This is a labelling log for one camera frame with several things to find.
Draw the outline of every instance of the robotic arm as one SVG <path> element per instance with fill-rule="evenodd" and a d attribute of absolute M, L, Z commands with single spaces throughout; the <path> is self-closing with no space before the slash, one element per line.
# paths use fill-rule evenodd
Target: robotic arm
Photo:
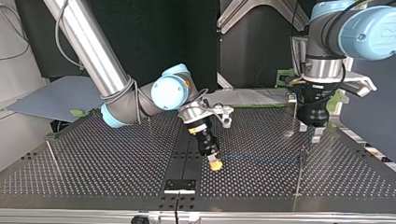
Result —
<path fill-rule="evenodd" d="M 221 168 L 219 144 L 210 130 L 209 117 L 215 115 L 223 127 L 229 128 L 232 108 L 210 107 L 203 100 L 205 93 L 196 90 L 184 64 L 164 71 L 157 81 L 139 89 L 125 74 L 85 1 L 44 2 L 101 93 L 105 101 L 101 110 L 109 126 L 119 128 L 164 110 L 178 109 L 190 133 L 197 138 L 201 154 L 208 157 L 212 170 Z"/>
<path fill-rule="evenodd" d="M 383 60 L 396 54 L 396 8 L 352 10 L 361 2 L 321 1 L 314 7 L 297 112 L 308 126 L 324 128 L 328 122 L 326 104 L 345 80 L 346 56 Z"/>

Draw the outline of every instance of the yellow object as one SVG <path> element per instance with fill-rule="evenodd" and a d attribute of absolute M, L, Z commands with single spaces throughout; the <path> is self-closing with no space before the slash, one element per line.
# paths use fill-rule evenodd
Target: yellow object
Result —
<path fill-rule="evenodd" d="M 201 124 L 201 125 L 198 126 L 198 127 L 189 129 L 189 132 L 190 132 L 190 133 L 198 133 L 198 132 L 200 132 L 200 131 L 205 130 L 206 128 L 207 128 L 206 124 Z"/>
<path fill-rule="evenodd" d="M 221 167 L 222 162 L 220 160 L 210 162 L 210 169 L 212 169 L 212 171 L 219 171 L 221 170 Z"/>

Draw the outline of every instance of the blue surface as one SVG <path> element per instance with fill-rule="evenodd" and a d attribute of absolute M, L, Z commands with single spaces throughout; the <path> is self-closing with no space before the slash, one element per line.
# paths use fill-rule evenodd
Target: blue surface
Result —
<path fill-rule="evenodd" d="M 333 13 L 336 11 L 343 11 L 350 5 L 352 5 L 354 0 L 339 0 L 333 2 L 322 2 L 317 3 L 312 10 L 311 21 L 316 19 L 317 17 L 321 17 L 323 15 Z"/>
<path fill-rule="evenodd" d="M 110 112 L 108 112 L 107 105 L 102 105 L 101 107 L 102 117 L 105 123 L 112 127 L 112 128 L 120 128 L 127 124 L 120 122 L 119 120 L 115 119 Z"/>
<path fill-rule="evenodd" d="M 396 8 L 369 7 L 342 27 L 339 47 L 349 57 L 383 60 L 396 53 Z"/>
<path fill-rule="evenodd" d="M 187 69 L 187 67 L 184 63 L 180 63 L 178 65 L 175 65 L 173 67 L 166 69 L 163 72 L 163 77 L 169 76 L 169 75 L 174 75 L 177 73 L 190 73 L 190 71 L 189 71 L 189 69 Z"/>
<path fill-rule="evenodd" d="M 163 110 L 181 107 L 189 97 L 189 88 L 183 78 L 177 75 L 160 77 L 151 88 L 151 98 Z"/>
<path fill-rule="evenodd" d="M 76 121 L 70 110 L 88 112 L 103 103 L 89 77 L 63 77 L 21 98 L 7 109 L 17 113 L 67 122 Z"/>

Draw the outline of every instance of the perforated metal table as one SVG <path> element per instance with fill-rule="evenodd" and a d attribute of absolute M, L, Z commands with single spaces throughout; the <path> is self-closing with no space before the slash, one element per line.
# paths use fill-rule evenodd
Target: perforated metal table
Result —
<path fill-rule="evenodd" d="M 239 108 L 213 120 L 224 167 L 211 172 L 176 112 L 111 129 L 98 112 L 0 173 L 5 209 L 396 214 L 396 173 L 333 127 L 310 149 L 296 196 L 299 133 L 288 108 Z M 164 194 L 167 180 L 195 194 Z"/>

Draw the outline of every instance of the mounting hole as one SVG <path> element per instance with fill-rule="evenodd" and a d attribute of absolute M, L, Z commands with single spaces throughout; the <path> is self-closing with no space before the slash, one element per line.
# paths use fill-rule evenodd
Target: mounting hole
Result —
<path fill-rule="evenodd" d="M 359 40 L 365 40 L 367 38 L 367 35 L 365 35 L 365 34 L 360 34 L 359 36 L 358 36 L 358 39 Z"/>

